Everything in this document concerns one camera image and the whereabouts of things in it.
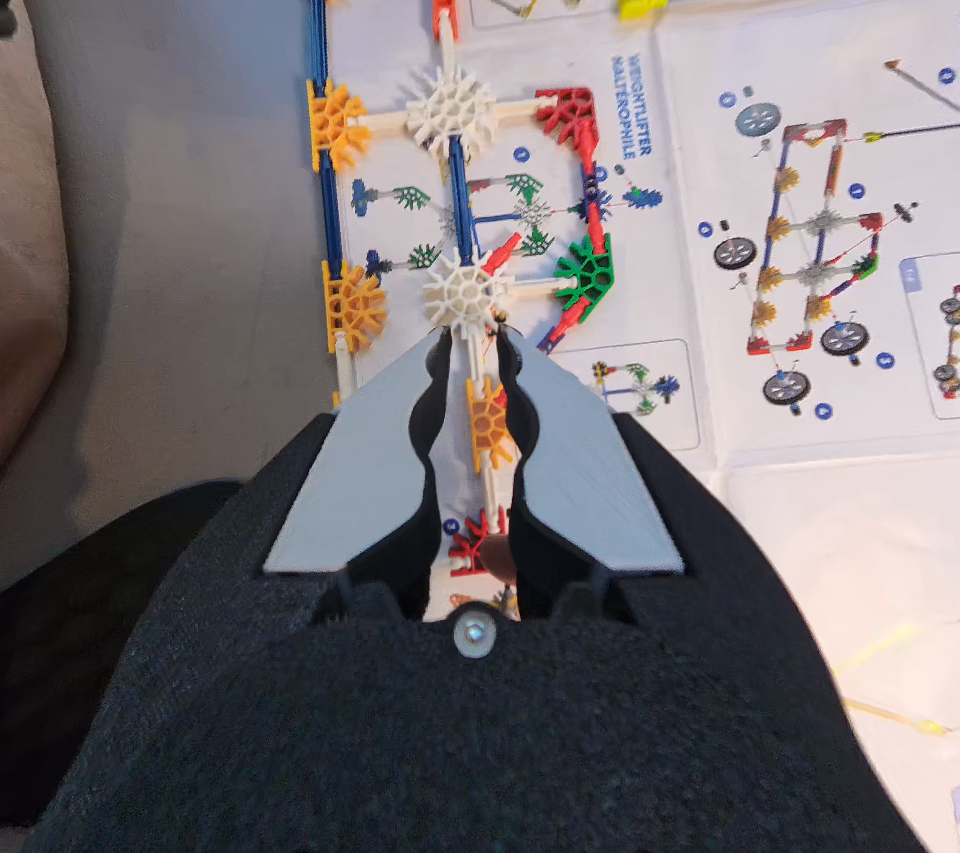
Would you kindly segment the colourful rod connector frame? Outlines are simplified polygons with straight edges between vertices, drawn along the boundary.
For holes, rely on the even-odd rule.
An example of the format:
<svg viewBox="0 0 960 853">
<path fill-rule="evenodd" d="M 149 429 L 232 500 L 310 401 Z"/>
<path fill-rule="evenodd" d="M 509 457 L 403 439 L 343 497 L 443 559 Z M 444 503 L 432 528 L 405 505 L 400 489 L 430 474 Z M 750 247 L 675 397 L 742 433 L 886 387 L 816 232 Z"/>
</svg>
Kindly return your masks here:
<svg viewBox="0 0 960 853">
<path fill-rule="evenodd" d="M 438 163 L 441 179 L 451 191 L 451 207 L 438 208 L 446 219 L 441 239 L 414 248 L 407 267 L 421 272 L 426 315 L 449 327 L 465 344 L 469 375 L 467 411 L 474 471 L 481 478 L 484 507 L 481 525 L 469 521 L 474 538 L 506 539 L 507 509 L 498 495 L 497 474 L 509 456 L 502 451 L 507 435 L 507 397 L 484 371 L 485 343 L 506 323 L 505 307 L 521 290 L 548 293 L 562 304 L 557 324 L 539 349 L 549 354 L 574 327 L 583 324 L 615 284 L 611 240 L 605 231 L 599 202 L 595 151 L 599 132 L 592 93 L 585 88 L 537 91 L 532 99 L 498 102 L 488 86 L 469 74 L 458 60 L 456 0 L 431 0 L 433 31 L 440 52 L 434 75 L 425 79 L 425 91 L 403 111 L 371 114 L 362 98 L 330 76 L 329 6 L 342 0 L 308 0 L 311 24 L 311 64 L 307 81 L 310 149 L 318 175 L 325 217 L 327 260 L 322 264 L 323 305 L 329 353 L 337 361 L 336 401 L 354 391 L 355 356 L 367 350 L 383 332 L 388 317 L 381 275 L 385 262 L 370 259 L 366 267 L 344 258 L 338 178 L 355 164 L 376 136 L 407 135 Z M 558 129 L 558 143 L 569 142 L 579 157 L 582 174 L 582 211 L 586 235 L 558 260 L 549 281 L 521 283 L 508 271 L 518 249 L 524 255 L 546 250 L 535 240 L 548 242 L 538 222 L 521 217 L 523 226 L 500 246 L 483 252 L 478 243 L 472 206 L 475 188 L 467 168 L 475 155 L 496 142 L 499 127 L 515 119 L 531 118 L 546 135 Z"/>
</svg>

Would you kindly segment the white building instruction sheet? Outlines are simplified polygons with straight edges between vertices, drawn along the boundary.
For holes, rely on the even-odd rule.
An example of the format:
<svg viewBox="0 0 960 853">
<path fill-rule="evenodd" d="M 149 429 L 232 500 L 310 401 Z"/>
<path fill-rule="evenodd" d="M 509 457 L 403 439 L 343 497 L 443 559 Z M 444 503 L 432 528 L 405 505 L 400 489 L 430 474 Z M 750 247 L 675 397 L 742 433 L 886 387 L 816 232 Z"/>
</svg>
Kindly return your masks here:
<svg viewBox="0 0 960 853">
<path fill-rule="evenodd" d="M 441 64 L 431 0 L 341 0 L 336 79 L 402 112 Z M 456 0 L 498 103 L 584 88 L 614 285 L 547 355 L 696 472 L 786 582 L 885 789 L 958 851 L 958 0 Z M 520 283 L 587 235 L 579 157 L 533 118 L 466 169 L 483 252 L 537 222 Z M 338 178 L 342 249 L 385 263 L 354 389 L 436 322 L 412 251 L 451 190 L 407 135 Z M 493 596 L 467 347 L 440 435 L 430 614 Z"/>
</svg>

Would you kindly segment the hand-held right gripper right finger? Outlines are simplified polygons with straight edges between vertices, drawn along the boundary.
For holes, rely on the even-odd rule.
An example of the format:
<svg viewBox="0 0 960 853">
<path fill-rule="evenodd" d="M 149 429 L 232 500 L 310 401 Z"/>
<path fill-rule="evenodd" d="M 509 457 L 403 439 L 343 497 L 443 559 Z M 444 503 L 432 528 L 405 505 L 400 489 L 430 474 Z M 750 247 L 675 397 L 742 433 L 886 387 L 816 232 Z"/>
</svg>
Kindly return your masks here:
<svg viewBox="0 0 960 853">
<path fill-rule="evenodd" d="M 621 435 L 581 380 L 516 329 L 497 355 L 520 451 L 509 545 L 521 614 L 551 614 L 568 588 L 603 608 L 615 582 L 683 577 L 687 565 Z"/>
</svg>

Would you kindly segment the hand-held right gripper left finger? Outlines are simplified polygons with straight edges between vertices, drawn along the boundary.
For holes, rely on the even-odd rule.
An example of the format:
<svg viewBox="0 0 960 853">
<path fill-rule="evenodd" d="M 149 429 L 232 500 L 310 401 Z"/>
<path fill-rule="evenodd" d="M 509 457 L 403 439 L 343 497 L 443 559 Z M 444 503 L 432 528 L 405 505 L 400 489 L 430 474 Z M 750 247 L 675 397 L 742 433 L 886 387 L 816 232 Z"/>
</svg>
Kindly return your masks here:
<svg viewBox="0 0 960 853">
<path fill-rule="evenodd" d="M 431 331 L 328 418 L 265 574 L 383 583 L 402 611 L 426 611 L 442 539 L 430 453 L 446 419 L 450 360 L 450 331 Z"/>
</svg>

